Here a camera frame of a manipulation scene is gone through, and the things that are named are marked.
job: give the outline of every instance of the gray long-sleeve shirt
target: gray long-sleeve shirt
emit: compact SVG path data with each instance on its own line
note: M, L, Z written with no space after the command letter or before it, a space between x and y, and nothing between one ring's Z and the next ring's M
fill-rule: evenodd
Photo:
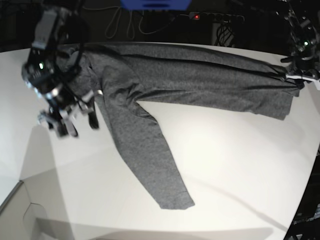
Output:
M71 64L77 47L67 52ZM282 67L190 46L89 44L80 65L82 71L70 87L79 95L102 90L95 101L121 157L162 209L187 209L194 202L157 121L138 100L283 120L293 96L299 95L293 81L281 80Z

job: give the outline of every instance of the white tabletop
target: white tabletop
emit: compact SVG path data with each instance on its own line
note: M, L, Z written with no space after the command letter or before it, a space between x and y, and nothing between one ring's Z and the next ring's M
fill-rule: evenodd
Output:
M207 48L271 64L280 64L282 58ZM45 208L54 229L69 226L76 240L284 238L320 143L320 92L313 84L294 98L284 121L140 102L158 120L195 202L187 210L164 210L122 161L99 111L99 131L90 129L87 118L77 119L79 139L58 140L54 132L36 126L46 104L20 77L27 56L28 50L0 53L5 86L0 88L0 132L5 133L0 148L6 164L25 180L31 202Z

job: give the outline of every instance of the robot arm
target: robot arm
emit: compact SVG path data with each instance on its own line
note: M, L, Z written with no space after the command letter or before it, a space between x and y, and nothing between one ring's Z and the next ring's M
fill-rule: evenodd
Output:
M79 66L83 53L84 43L87 41L88 28L79 16L79 9L84 0L47 0L43 6L42 18L35 29L35 38L27 63L22 67L22 77L29 88L33 88L39 97L49 104L49 111L42 111L39 122L46 121L50 129L54 129L58 137L71 135L78 136L71 119L77 114L88 115L91 128L98 129L99 123L94 108L94 93L79 97L68 87L81 71ZM130 10L135 9L133 2L140 0L123 0L123 4ZM181 10L188 6L190 0L181 0ZM287 79L294 79L297 84L304 86L304 82L315 82L320 90L319 47L318 31L320 24L315 26L305 15L301 0L288 0L285 18L291 27L292 51L291 56L282 59L282 62L291 63ZM136 9L146 8L171 9L169 4L154 6L139 6ZM70 26L81 26L78 29L82 36L77 58L74 65L67 71L61 71L57 66L58 45L68 39Z

